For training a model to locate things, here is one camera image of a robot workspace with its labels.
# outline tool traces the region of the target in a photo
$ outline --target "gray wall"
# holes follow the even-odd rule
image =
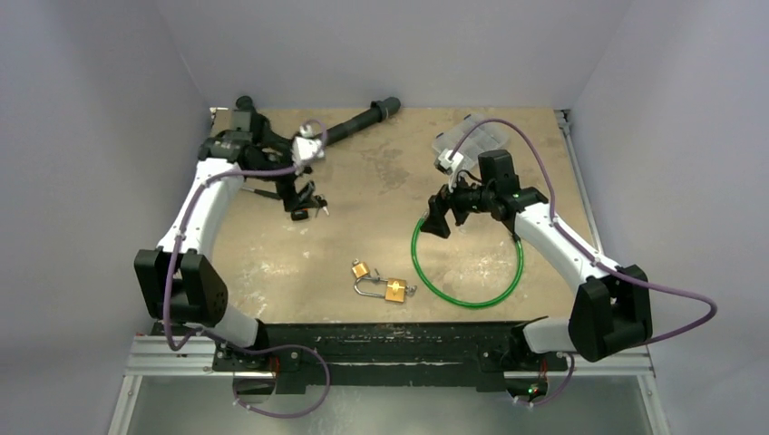
[[[207,110],[151,0],[3,2],[3,433],[101,434]]]
[[[570,107],[629,0],[158,0],[206,101]]]
[[[674,433],[769,426],[769,3],[633,3],[574,109],[609,254],[711,295],[709,324],[651,346]],[[654,297],[657,331],[705,312]]]

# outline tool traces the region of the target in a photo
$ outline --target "black mounting plate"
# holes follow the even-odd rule
[[[537,361],[513,361],[511,331],[524,322],[398,324],[268,324],[270,346],[301,344],[329,364],[334,385],[474,387],[478,392],[508,389],[504,372],[536,372]],[[301,394],[323,385],[323,367],[300,350],[269,357],[219,352],[212,369],[222,372],[274,370],[278,394]],[[566,362],[545,354],[549,371],[566,371]]]

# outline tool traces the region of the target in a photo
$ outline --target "green ring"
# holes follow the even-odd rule
[[[419,278],[422,279],[422,282],[427,285],[427,288],[433,291],[436,295],[440,296],[443,300],[454,304],[463,306],[465,308],[470,309],[481,309],[481,308],[489,308],[492,306],[495,306],[496,304],[504,301],[509,295],[512,294],[512,291],[515,290],[515,287],[518,285],[518,283],[521,280],[521,276],[523,275],[523,244],[518,239],[515,241],[515,252],[518,256],[518,268],[515,271],[515,277],[512,279],[512,283],[510,284],[507,289],[505,289],[504,292],[502,292],[501,295],[486,301],[486,302],[464,302],[460,301],[459,299],[455,299],[446,293],[442,292],[438,289],[433,283],[430,282],[429,279],[427,279],[427,276],[424,275],[424,272],[422,268],[419,266],[419,260],[416,258],[416,241],[419,238],[420,228],[422,228],[422,223],[424,223],[424,218],[420,218],[419,221],[416,223],[416,228],[414,228],[414,234],[411,236],[411,261],[414,263],[414,269],[416,269],[416,274],[419,275]]]

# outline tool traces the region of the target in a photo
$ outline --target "tan work surface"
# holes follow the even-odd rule
[[[361,109],[265,111],[273,129],[291,135],[308,118],[328,126]],[[434,322],[528,320],[569,315],[573,296],[566,283],[531,245],[524,242],[523,277],[512,295],[492,308],[469,310],[445,302],[414,271],[409,246],[427,199],[447,178],[433,162],[436,134],[470,112],[518,125],[536,145],[557,193],[559,214],[586,240],[589,226],[569,154],[551,109],[403,109],[392,119],[338,142],[326,159],[303,177],[315,181],[331,213],[292,222],[279,201],[241,190],[219,232],[213,264],[229,288],[229,300],[245,313],[272,323]],[[507,150],[523,187],[547,195],[540,170],[526,144],[512,130]],[[248,185],[274,191],[274,185]],[[502,223],[489,215],[470,215],[453,225],[448,239],[421,234],[423,271],[446,294],[481,302],[500,294],[516,268],[515,246]],[[418,285],[413,297],[395,304],[353,290],[354,259],[365,261],[383,278]],[[361,283],[361,290],[384,293],[385,285]]]

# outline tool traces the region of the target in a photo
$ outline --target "plastic container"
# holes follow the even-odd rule
[[[455,125],[451,130],[444,131],[435,136],[433,141],[433,151],[435,156],[443,150],[450,150],[456,146],[459,139],[470,131],[480,121],[488,119],[480,113],[471,113],[464,117],[462,122]],[[475,129],[464,141],[459,152],[464,156],[464,161],[460,169],[470,170],[478,164],[478,155],[485,151],[498,150],[507,145],[510,135],[501,129],[499,125],[489,122]]]

